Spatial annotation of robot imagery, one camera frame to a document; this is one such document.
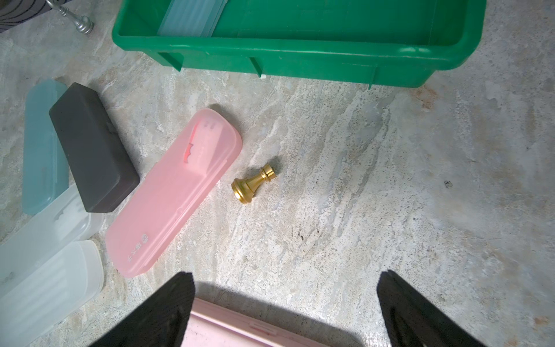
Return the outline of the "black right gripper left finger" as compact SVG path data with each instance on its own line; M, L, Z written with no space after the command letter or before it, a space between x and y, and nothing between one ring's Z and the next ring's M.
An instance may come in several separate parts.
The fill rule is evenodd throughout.
M180 346L195 300L191 273L179 272L93 346Z

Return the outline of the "black pencil case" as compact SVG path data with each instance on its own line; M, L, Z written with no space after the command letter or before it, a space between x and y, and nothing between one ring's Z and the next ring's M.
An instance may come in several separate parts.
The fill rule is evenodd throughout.
M114 211L140 176L97 92L74 82L49 116L85 210Z

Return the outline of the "teal ribbed pencil case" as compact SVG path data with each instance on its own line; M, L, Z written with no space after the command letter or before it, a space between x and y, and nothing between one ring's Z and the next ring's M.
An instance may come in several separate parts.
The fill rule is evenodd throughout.
M212 36L226 0L172 0L158 29L158 36Z

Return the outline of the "pink translucent pencil case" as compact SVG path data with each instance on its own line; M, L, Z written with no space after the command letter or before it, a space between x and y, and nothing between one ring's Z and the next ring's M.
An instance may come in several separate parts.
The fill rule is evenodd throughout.
M152 167L106 232L106 250L126 277L155 264L242 149L238 131L204 108Z

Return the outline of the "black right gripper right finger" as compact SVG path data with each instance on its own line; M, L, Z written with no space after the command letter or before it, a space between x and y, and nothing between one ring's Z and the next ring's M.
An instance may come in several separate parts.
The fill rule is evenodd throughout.
M482 346L392 270L380 274L377 296L392 346Z

